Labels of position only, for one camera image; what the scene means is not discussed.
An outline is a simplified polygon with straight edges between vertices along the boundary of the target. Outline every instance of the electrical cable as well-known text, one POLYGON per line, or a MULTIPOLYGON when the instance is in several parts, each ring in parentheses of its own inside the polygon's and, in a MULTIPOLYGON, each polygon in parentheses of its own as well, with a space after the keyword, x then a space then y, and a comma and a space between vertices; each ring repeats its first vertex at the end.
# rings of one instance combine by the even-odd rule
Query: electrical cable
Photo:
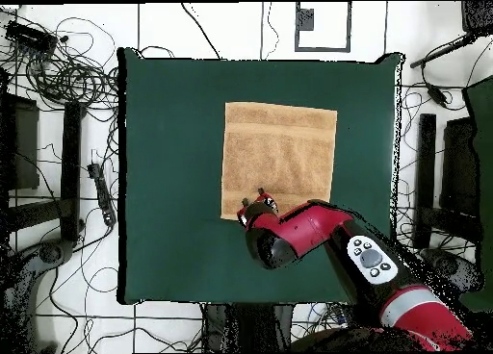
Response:
POLYGON ((50 288, 48 297, 50 298, 50 301, 51 301, 51 303, 53 304, 53 306, 55 308, 57 308, 60 312, 62 312, 63 314, 66 314, 67 316, 69 316, 70 318, 72 318, 75 321, 75 328, 73 329, 72 333, 70 334, 70 337, 66 340, 64 346, 62 347, 62 351, 60 353, 60 354, 64 354, 65 353, 65 349, 66 349, 66 347, 68 345, 68 342, 73 338, 73 335, 75 335, 75 332, 77 331, 77 328, 79 327, 79 320, 77 320, 77 317, 74 317, 74 315, 72 315, 69 312, 67 312, 66 310, 62 309, 55 302, 55 299, 53 299, 53 289, 55 288, 55 285, 57 283, 57 279, 58 279, 58 267, 55 268, 55 279, 53 281, 53 284, 51 285, 51 288, 50 288))
MULTIPOLYGON (((471 69, 471 73, 469 75, 469 78, 468 78, 468 82, 467 82, 467 85, 466 85, 466 88, 469 86, 469 83, 471 81, 471 78, 472 78, 472 75, 474 73, 474 70, 476 68, 476 65, 478 63, 478 61, 480 60, 480 57, 484 54, 484 52, 487 50, 487 48, 491 45, 491 43, 493 43, 493 39, 486 45, 486 47, 481 51, 481 53, 479 54, 478 58, 476 59, 472 69, 471 69)), ((435 49, 431 50, 425 57, 425 59, 431 54, 433 53, 434 51, 444 47, 445 45, 447 45, 449 43, 446 43, 446 44, 443 44, 441 46, 438 46, 436 47, 435 49)), ((414 91, 414 92, 411 92, 412 89, 416 89, 416 88, 420 88, 421 86, 424 86, 428 89, 430 88, 438 88, 437 86, 432 86, 428 80, 426 79, 425 77, 425 71, 424 71, 424 65, 422 65, 421 67, 421 70, 422 70, 422 77, 423 77, 423 82, 418 82, 418 83, 415 83, 411 86, 409 86, 407 88, 407 91, 401 101, 401 104, 402 104, 402 109, 403 110, 406 110, 407 111, 407 114, 408 114, 408 121, 404 127, 404 131, 403 133, 401 134, 401 140, 403 141, 403 143, 409 148, 411 149, 412 151, 414 152, 417 152, 416 148, 412 147, 410 144, 408 144, 407 140, 406 140, 406 135, 409 133, 409 131, 411 130, 411 127, 412 127, 412 123, 415 119, 415 117, 417 116, 418 112, 421 110, 422 106, 425 105, 427 102, 429 102, 430 100, 432 100, 432 97, 427 99, 427 100, 423 100, 423 96, 420 92, 418 91, 414 91), (407 99, 411 96, 417 96, 419 97, 419 102, 416 104, 416 105, 413 105, 413 106, 409 106, 407 104, 407 99), (416 112, 414 114, 411 113, 411 109, 416 109, 416 112)), ((451 105, 454 98, 452 96, 452 94, 448 91, 448 90, 445 90, 444 92, 442 92, 443 96, 444 96, 444 102, 447 104, 447 105, 451 105), (450 100, 447 100, 447 97, 445 94, 448 94, 449 97, 450 97, 450 100)), ((461 108, 450 108, 450 107, 446 107, 446 109, 449 109, 449 110, 452 110, 452 111, 455 111, 455 110, 460 110, 460 109, 463 109, 464 107, 461 107, 461 108)), ((442 153, 444 152, 446 149, 442 149, 442 150, 438 150, 435 152, 435 155, 436 154, 439 154, 439 153, 442 153)), ((399 169, 399 172, 405 170, 406 168, 412 166, 413 164, 416 164, 417 162, 417 159, 410 162, 409 164, 406 164, 404 166, 401 166, 400 169, 399 169)), ((408 236, 407 234, 408 233, 405 233, 403 230, 402 230, 402 227, 405 226, 405 225, 411 225, 411 226, 414 226, 414 223, 412 222, 412 217, 408 214, 408 212, 410 210, 413 210, 414 208, 411 207, 411 204, 410 204, 410 195, 414 192, 409 190, 409 184, 403 179, 403 178, 400 178, 399 179, 400 181, 404 182, 406 184, 406 190, 407 192, 406 193, 402 193, 402 192, 398 192, 398 195, 404 195, 404 197, 406 197, 406 200, 407 200, 407 207, 402 207, 402 208, 399 208, 397 209, 397 212, 401 215, 401 217, 399 218, 398 220, 398 225, 402 222, 402 220, 406 217, 407 219, 409 219, 411 221, 411 223, 407 223, 407 224, 401 224, 400 226, 400 229, 401 229, 401 232, 400 233, 397 233, 397 236, 398 237, 402 237, 402 235, 409 241, 412 241, 412 238, 410 236, 408 236)), ((432 232, 432 234, 442 234, 441 232, 439 231, 434 231, 434 230, 430 230, 432 232)), ((454 237, 451 237, 451 238, 445 238, 442 240, 442 243, 440 244, 441 247, 444 247, 447 243, 449 243, 451 240, 453 240, 454 237)))
MULTIPOLYGON (((453 45, 456 41, 459 41, 461 39, 463 39, 466 35, 464 36, 460 36, 456 39, 454 39, 453 41, 449 41, 449 42, 446 42, 442 45, 439 45, 438 47, 435 47, 433 48, 431 51, 429 51, 426 55, 425 55, 425 58, 424 58, 424 62, 421 64, 421 76, 423 78, 423 82, 425 83, 425 85, 427 86, 428 88, 428 95, 430 96, 430 98, 438 105, 440 105, 442 108, 445 108, 446 110, 449 110, 449 111, 461 111, 462 109, 464 109, 466 106, 465 104, 460 107, 460 108, 451 108, 449 107, 448 105, 450 105, 449 102, 447 102, 446 98, 445 98, 445 95, 443 94, 443 92, 440 90, 439 87, 431 84, 430 82, 427 81, 426 77, 425 77, 425 67, 427 65, 426 63, 426 59, 429 57, 430 54, 434 53, 435 51, 447 46, 447 45, 453 45)), ((480 60, 480 58, 482 57, 482 55, 484 54, 484 52, 488 49, 488 47, 493 43, 493 38, 488 42, 488 44, 486 45, 486 47, 484 47, 484 49, 481 51, 481 53, 478 55, 478 58, 476 59, 472 69, 471 69, 471 73, 469 75, 469 78, 467 80, 467 84, 466 84, 466 88, 469 87, 469 83, 471 82, 471 78, 473 76, 473 73, 474 73, 474 70, 476 68, 476 65, 478 63, 478 61, 480 60)))
POLYGON ((277 44, 279 43, 279 34, 271 24, 271 8, 272 8, 272 2, 269 4, 269 12, 267 13, 267 24, 269 24, 269 27, 271 27, 271 29, 275 32, 275 36, 277 37, 277 41, 275 42, 275 46, 273 48, 273 51, 270 51, 265 59, 267 59, 270 54, 275 52, 275 50, 277 49, 277 44))
POLYGON ((180 3, 180 4, 181 4, 182 9, 185 11, 185 13, 189 17, 192 18, 192 20, 195 22, 195 24, 197 25, 197 27, 200 29, 200 31, 204 35, 205 39, 207 40, 207 42, 209 43, 209 45, 211 46, 211 48, 214 50, 214 53, 216 54, 216 57, 218 57, 218 60, 222 60, 222 57, 220 56, 220 53, 218 53, 218 50, 216 50, 216 47, 212 44, 211 40, 207 37, 207 35, 204 32, 204 29, 202 28, 202 26, 200 25, 200 23, 197 21, 197 19, 187 10, 187 8, 185 7, 185 5, 183 3, 180 3))

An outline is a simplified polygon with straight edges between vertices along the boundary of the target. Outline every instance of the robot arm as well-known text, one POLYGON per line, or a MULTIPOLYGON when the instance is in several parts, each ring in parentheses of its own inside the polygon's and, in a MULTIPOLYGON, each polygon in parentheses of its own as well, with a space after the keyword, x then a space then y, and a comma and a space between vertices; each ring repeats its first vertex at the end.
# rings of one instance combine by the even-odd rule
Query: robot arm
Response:
POLYGON ((356 305, 364 306, 375 326, 407 330, 430 350, 459 348, 471 332, 430 289, 417 279, 415 258, 393 247, 381 234, 356 222, 352 213, 310 200, 279 217, 262 189, 238 212, 250 255, 263 268, 300 261, 323 245, 356 305))

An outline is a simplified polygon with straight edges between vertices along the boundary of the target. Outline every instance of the black border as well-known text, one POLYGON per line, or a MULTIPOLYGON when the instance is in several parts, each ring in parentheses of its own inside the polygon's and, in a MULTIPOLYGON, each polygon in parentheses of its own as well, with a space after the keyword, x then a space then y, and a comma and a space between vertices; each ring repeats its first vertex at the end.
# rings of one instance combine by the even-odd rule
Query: black border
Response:
POLYGON ((348 2, 348 16, 346 18, 346 47, 331 48, 331 47, 299 47, 299 21, 298 13, 301 11, 301 2, 296 2, 296 28, 295 28, 295 52, 297 53, 350 53, 350 26, 352 2, 348 2))
POLYGON ((127 64, 125 59, 125 49, 117 49, 118 59, 118 284, 117 302, 121 305, 128 305, 125 301, 125 290, 127 284, 127 222, 125 219, 125 198, 127 196, 127 136, 125 119, 127 115, 127 64))

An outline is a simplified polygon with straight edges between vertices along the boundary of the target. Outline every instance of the black cable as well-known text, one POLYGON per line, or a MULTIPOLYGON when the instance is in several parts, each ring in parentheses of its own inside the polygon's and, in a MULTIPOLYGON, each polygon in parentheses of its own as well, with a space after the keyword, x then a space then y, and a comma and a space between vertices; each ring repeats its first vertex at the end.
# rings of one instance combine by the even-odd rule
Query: black cable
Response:
POLYGON ((216 50, 216 47, 212 44, 211 40, 207 37, 207 35, 205 34, 204 32, 204 29, 202 29, 202 26, 200 25, 200 23, 196 20, 196 18, 187 10, 187 8, 185 7, 185 5, 183 3, 180 3, 181 4, 181 7, 183 8, 183 10, 185 11, 185 13, 187 15, 189 15, 192 20, 195 22, 195 24, 197 25, 197 27, 200 29, 200 31, 202 32, 202 34, 204 35, 205 39, 207 40, 207 42, 209 43, 209 45, 211 46, 211 48, 214 50, 214 52, 216 53, 216 57, 218 57, 219 60, 222 60, 220 54, 218 53, 218 50, 216 50))
MULTIPOLYGON (((99 208, 94 208, 94 209, 92 209, 92 210, 88 213, 88 215, 86 216, 86 221, 85 221, 85 226, 86 226, 86 227, 87 227, 87 225, 88 225, 88 218, 89 218, 90 214, 91 214, 93 211, 95 211, 95 210, 99 210, 99 208)), ((112 232, 113 232, 113 227, 108 228, 108 229, 106 230, 106 233, 105 233, 103 236, 101 236, 101 237, 100 237, 99 239, 97 239, 97 240, 94 240, 94 241, 92 241, 92 242, 90 242, 90 243, 88 243, 88 244, 85 244, 85 245, 84 245, 84 248, 87 248, 88 246, 90 246, 90 245, 92 245, 93 243, 96 243, 96 242, 98 242, 98 241, 100 241, 100 240, 104 240, 104 239, 105 239, 106 237, 108 237, 108 236, 109 236, 112 232)), ((80 247, 79 249, 75 249, 75 250, 73 250, 73 251, 72 251, 72 256, 73 256, 73 254, 75 254, 75 253, 76 253, 76 252, 78 252, 79 250, 81 250, 81 247, 80 247)), ((85 264, 88 262, 88 260, 89 260, 89 259, 91 258, 91 256, 92 256, 92 254, 93 254, 93 253, 91 253, 91 254, 90 254, 90 256, 89 256, 89 257, 88 257, 88 258, 87 258, 87 259, 83 262, 83 265, 85 265, 85 264)), ((74 275, 75 275, 75 274, 76 274, 76 273, 77 273, 80 269, 81 269, 81 268, 80 268, 80 267, 78 267, 78 268, 77 268, 77 269, 76 269, 76 270, 75 270, 75 271, 74 271, 74 272, 73 272, 73 273, 72 273, 72 274, 71 274, 68 278, 66 278, 66 279, 65 279, 65 280, 64 280, 64 281, 63 281, 63 282, 62 282, 62 283, 61 283, 61 284, 60 284, 60 285, 59 285, 59 286, 58 286, 58 287, 57 287, 57 288, 53 291, 53 293, 55 293, 55 292, 56 292, 59 288, 61 288, 61 287, 62 287, 62 286, 63 286, 63 285, 64 285, 64 284, 65 284, 65 283, 69 280, 69 279, 71 279, 71 278, 72 278, 72 277, 73 277, 73 276, 74 276, 74 275)), ((42 304, 42 303, 44 303, 44 302, 45 302, 48 298, 49 298, 49 297, 48 297, 48 296, 46 296, 43 300, 41 300, 41 301, 40 301, 40 303, 36 306, 36 309, 37 309, 39 306, 41 306, 41 304, 42 304)))
POLYGON ((275 30, 275 28, 271 24, 271 8, 272 8, 272 2, 269 4, 269 12, 267 13, 267 24, 269 24, 269 27, 271 27, 271 29, 275 32, 275 36, 277 37, 277 41, 275 42, 275 46, 273 48, 273 51, 270 51, 267 54, 267 57, 265 59, 267 59, 269 57, 269 55, 277 49, 277 44, 279 43, 279 34, 277 33, 277 31, 275 30))
MULTIPOLYGON (((450 105, 449 102, 447 102, 446 98, 445 98, 445 95, 443 94, 443 92, 440 90, 441 88, 438 87, 438 86, 435 86, 433 84, 431 84, 429 81, 427 81, 426 77, 425 77, 425 67, 427 65, 426 63, 426 59, 429 57, 430 54, 434 53, 435 51, 447 46, 447 45, 452 45, 453 43, 455 43, 456 41, 459 41, 460 39, 464 38, 465 36, 460 36, 456 39, 454 39, 453 41, 449 41, 449 42, 446 42, 442 45, 439 45, 438 47, 436 48, 433 48, 431 51, 429 51, 429 53, 427 53, 425 55, 425 58, 424 58, 424 62, 421 64, 421 76, 423 78, 423 82, 425 83, 425 85, 427 86, 428 88, 428 94, 429 96, 433 99, 433 101, 435 101, 435 103, 437 103, 438 105, 440 105, 442 108, 445 108, 449 111, 461 111, 462 109, 464 109, 466 106, 465 104, 460 107, 460 108, 450 108, 449 106, 447 106, 446 104, 450 105)), ((469 87, 469 83, 471 82, 471 78, 473 76, 473 73, 474 73, 474 70, 476 68, 476 65, 478 63, 478 61, 480 60, 480 58, 482 57, 482 55, 484 54, 484 52, 488 49, 488 47, 493 43, 493 39, 490 40, 490 42, 488 42, 488 44, 486 45, 486 47, 484 47, 484 49, 481 51, 481 53, 478 55, 478 58, 476 59, 472 69, 471 69, 471 73, 469 74, 469 78, 467 80, 467 84, 466 84, 466 88, 469 87)))
POLYGON ((151 339, 155 340, 155 341, 158 341, 162 344, 166 344, 168 346, 168 348, 172 348, 174 351, 176 352, 183 352, 183 353, 187 353, 188 351, 185 349, 185 350, 181 350, 181 349, 177 349, 177 348, 174 348, 177 344, 185 344, 183 341, 176 341, 174 343, 169 343, 167 341, 163 341, 157 337, 155 337, 154 335, 152 335, 151 333, 149 333, 149 331, 143 329, 142 327, 136 327, 135 329, 131 329, 131 330, 128 330, 126 332, 123 332, 123 333, 119 333, 117 335, 107 335, 107 336, 103 336, 101 338, 99 338, 96 343, 91 347, 91 350, 89 351, 89 354, 91 354, 92 352, 94 352, 94 349, 96 348, 96 346, 99 344, 100 341, 102 340, 105 340, 105 339, 114 339, 114 338, 120 338, 122 336, 126 336, 126 335, 129 335, 137 330, 140 330, 144 333, 146 333, 151 339))
POLYGON ((144 52, 145 50, 149 49, 149 48, 155 48, 155 49, 157 49, 157 50, 164 50, 164 51, 168 52, 168 54, 169 54, 169 57, 170 57, 170 58, 174 58, 174 54, 173 54, 173 52, 172 52, 171 50, 169 50, 169 49, 168 49, 168 48, 166 48, 166 47, 160 47, 160 46, 158 46, 158 45, 148 45, 147 47, 145 47, 145 48, 143 48, 142 50, 140 50, 141 54, 143 55, 143 52, 144 52))
POLYGON ((50 185, 48 184, 48 181, 46 180, 46 177, 44 176, 44 173, 41 171, 41 169, 38 167, 37 164, 35 164, 31 159, 29 159, 28 157, 24 156, 24 155, 21 155, 20 153, 18 152, 15 152, 15 155, 16 156, 19 156, 20 158, 24 159, 26 162, 28 162, 29 164, 32 164, 37 170, 38 172, 40 173, 41 177, 42 177, 42 180, 44 180, 44 184, 46 185, 46 188, 48 189, 50 195, 51 195, 51 198, 53 199, 53 201, 55 202, 55 206, 57 208, 57 213, 58 213, 58 217, 59 218, 63 218, 62 217, 62 210, 60 210, 60 205, 58 204, 58 201, 57 199, 55 198, 55 194, 53 192, 53 190, 50 188, 50 185))
POLYGON ((72 314, 70 314, 69 312, 62 309, 60 306, 58 306, 58 304, 53 299, 53 289, 55 288, 55 284, 57 283, 57 279, 58 279, 58 267, 55 268, 55 279, 53 281, 53 284, 51 284, 51 288, 50 288, 50 292, 49 292, 48 297, 50 298, 51 303, 53 304, 53 306, 55 306, 55 308, 57 308, 60 312, 66 314, 67 316, 69 316, 70 318, 72 318, 75 321, 75 328, 73 329, 70 337, 66 340, 64 347, 62 347, 62 351, 60 353, 60 354, 64 354, 66 346, 68 345, 70 340, 73 338, 73 336, 75 335, 75 332, 77 331, 77 328, 79 327, 79 320, 77 320, 77 317, 74 317, 72 314))

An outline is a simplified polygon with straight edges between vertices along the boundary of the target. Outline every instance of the floor tile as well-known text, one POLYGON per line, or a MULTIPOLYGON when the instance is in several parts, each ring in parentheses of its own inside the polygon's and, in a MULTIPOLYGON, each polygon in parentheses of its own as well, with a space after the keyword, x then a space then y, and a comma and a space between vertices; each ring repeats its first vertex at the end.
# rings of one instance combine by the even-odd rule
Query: floor tile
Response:
MULTIPOLYGON (((185 3, 221 57, 257 60, 260 52, 261 3, 185 3)), ((167 47, 175 57, 215 58, 216 54, 179 3, 141 5, 140 48, 167 47)), ((148 49, 146 57, 168 57, 148 49)))
MULTIPOLYGON (((265 2, 264 10, 264 51, 266 55, 272 51, 269 55, 270 60, 360 61, 373 63, 383 54, 385 2, 352 2, 349 53, 295 52, 295 3, 272 2, 271 5, 271 2, 265 2)), ((315 11, 314 14, 314 24, 317 26, 317 12, 315 11)))
POLYGON ((137 305, 138 317, 202 317, 196 303, 152 302, 137 305))
MULTIPOLYGON (((411 69, 411 63, 463 34, 460 2, 389 2, 387 51, 405 54, 404 84, 423 81, 420 68, 411 69)), ((480 38, 472 45, 433 60, 427 65, 427 80, 435 85, 465 86, 476 58, 491 39, 480 38)), ((485 52, 471 83, 493 74, 492 54, 491 49, 485 52)))
POLYGON ((138 319, 137 326, 145 329, 161 341, 152 339, 144 331, 138 331, 136 334, 136 353, 170 353, 175 351, 173 348, 187 349, 195 336, 200 336, 202 321, 138 319))

